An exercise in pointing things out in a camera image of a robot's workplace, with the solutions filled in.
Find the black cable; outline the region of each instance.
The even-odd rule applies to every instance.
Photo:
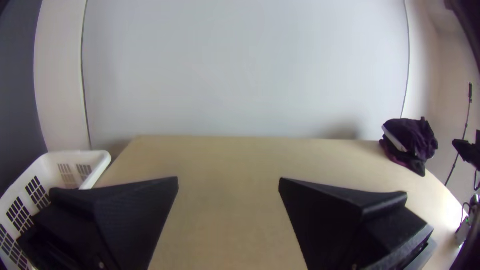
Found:
[[[465,134],[467,134],[467,128],[469,126],[470,105],[472,104],[472,88],[473,88],[473,85],[470,82],[470,84],[468,85],[468,112],[466,113],[466,123],[465,123],[465,129],[463,130],[463,136],[461,137],[462,140],[465,140]],[[460,154],[457,152],[456,157],[455,157],[455,162],[453,162],[453,165],[452,165],[451,170],[450,170],[450,174],[448,175],[448,178],[446,179],[445,187],[449,183],[450,177],[452,177],[452,174],[454,173],[455,167],[457,166],[457,160],[459,159],[459,155]]]
[[[468,205],[468,214],[470,214],[470,209],[472,208],[470,206],[470,203],[468,202],[464,202],[461,206],[461,220],[460,220],[460,226],[462,226],[462,222],[464,222],[464,208],[465,208],[465,205]],[[458,233],[458,231],[460,230],[460,226],[458,226],[458,229],[456,230],[455,233]]]

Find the white laundry basket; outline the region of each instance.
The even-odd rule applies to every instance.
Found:
[[[0,199],[0,258],[8,270],[32,267],[16,239],[33,225],[31,217],[50,204],[50,189],[89,190],[111,161],[107,151],[46,153],[8,188]]]

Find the dark purple fabric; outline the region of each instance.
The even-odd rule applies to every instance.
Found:
[[[420,160],[426,162],[435,155],[439,143],[425,117],[421,120],[391,119],[383,126],[407,149]]]
[[[392,162],[394,162],[394,163],[396,163],[400,166],[403,166],[405,168],[409,167],[409,165],[407,163],[398,160],[392,153],[390,153],[389,148],[388,148],[387,144],[385,143],[385,140],[381,139],[380,140],[380,145],[383,148],[383,151],[385,152],[385,155],[387,156],[387,158],[389,160],[391,160]]]
[[[383,135],[383,139],[380,140],[380,145],[383,148],[385,155],[392,162],[407,167],[417,175],[425,177],[425,161],[416,157],[412,152],[402,152],[398,150],[385,135]]]

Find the white backdrop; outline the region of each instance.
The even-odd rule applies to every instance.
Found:
[[[356,137],[399,118],[403,0],[89,0],[94,148],[139,134]]]

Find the purple cloth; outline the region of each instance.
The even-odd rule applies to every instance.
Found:
[[[425,117],[421,120],[391,119],[383,126],[407,149],[420,160],[426,162],[435,155],[439,143]]]

